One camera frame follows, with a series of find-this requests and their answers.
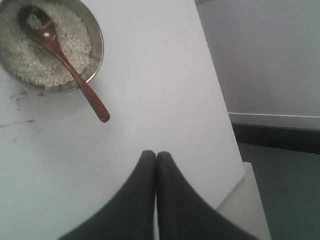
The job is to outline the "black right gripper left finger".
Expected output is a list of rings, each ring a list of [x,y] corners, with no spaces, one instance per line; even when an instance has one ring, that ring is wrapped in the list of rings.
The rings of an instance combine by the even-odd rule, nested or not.
[[[157,157],[145,150],[123,186],[62,240],[153,240]]]

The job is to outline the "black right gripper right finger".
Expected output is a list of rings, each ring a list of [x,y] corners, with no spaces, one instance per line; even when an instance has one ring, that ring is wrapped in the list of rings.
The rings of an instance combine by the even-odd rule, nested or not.
[[[162,240],[254,240],[207,204],[188,183],[172,155],[157,154],[156,202]]]

